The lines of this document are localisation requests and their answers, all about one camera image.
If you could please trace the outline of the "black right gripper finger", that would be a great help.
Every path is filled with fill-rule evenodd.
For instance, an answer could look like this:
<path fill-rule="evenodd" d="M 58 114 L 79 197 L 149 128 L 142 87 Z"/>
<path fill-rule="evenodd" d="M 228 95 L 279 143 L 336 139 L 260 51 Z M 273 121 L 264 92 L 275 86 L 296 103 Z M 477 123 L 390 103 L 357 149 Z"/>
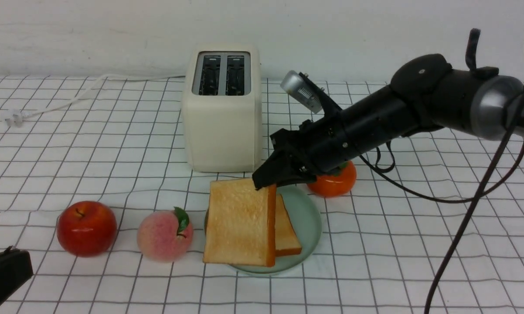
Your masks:
<path fill-rule="evenodd" d="M 276 185 L 316 182 L 316 175 L 310 171 L 310 162 L 298 151 L 274 149 L 268 159 L 254 171 L 252 181 L 256 190 Z"/>

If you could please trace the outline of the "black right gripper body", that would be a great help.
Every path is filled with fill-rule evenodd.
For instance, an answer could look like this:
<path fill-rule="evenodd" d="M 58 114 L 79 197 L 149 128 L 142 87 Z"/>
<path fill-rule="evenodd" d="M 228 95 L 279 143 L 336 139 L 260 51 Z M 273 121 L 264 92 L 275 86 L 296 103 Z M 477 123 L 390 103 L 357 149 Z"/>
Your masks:
<path fill-rule="evenodd" d="M 391 141 L 391 128 L 376 102 L 360 101 L 331 116 L 304 121 L 298 130 L 271 135 L 274 149 L 298 151 L 316 175 L 333 173 L 346 162 Z"/>

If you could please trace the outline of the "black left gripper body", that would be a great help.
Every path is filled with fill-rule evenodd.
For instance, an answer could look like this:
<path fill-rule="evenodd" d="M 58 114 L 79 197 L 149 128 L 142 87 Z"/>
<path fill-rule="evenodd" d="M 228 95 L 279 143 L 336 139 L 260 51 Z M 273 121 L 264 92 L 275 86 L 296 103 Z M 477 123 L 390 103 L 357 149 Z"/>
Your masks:
<path fill-rule="evenodd" d="M 33 276 L 27 250 L 9 246 L 0 252 L 0 306 Z"/>

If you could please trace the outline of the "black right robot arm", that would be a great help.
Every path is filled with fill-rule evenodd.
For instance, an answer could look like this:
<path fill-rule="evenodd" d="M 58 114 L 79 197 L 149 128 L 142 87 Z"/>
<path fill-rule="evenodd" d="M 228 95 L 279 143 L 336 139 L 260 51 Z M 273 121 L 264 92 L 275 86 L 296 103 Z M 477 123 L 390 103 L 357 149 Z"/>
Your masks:
<path fill-rule="evenodd" d="M 282 89 L 314 113 L 297 130 L 271 135 L 273 152 L 252 175 L 256 189 L 311 183 L 398 137 L 443 127 L 485 140 L 501 140 L 517 117 L 513 134 L 524 138 L 524 85 L 485 66 L 453 69 L 440 54 L 403 65 L 390 83 L 342 109 L 306 74 L 291 70 Z"/>

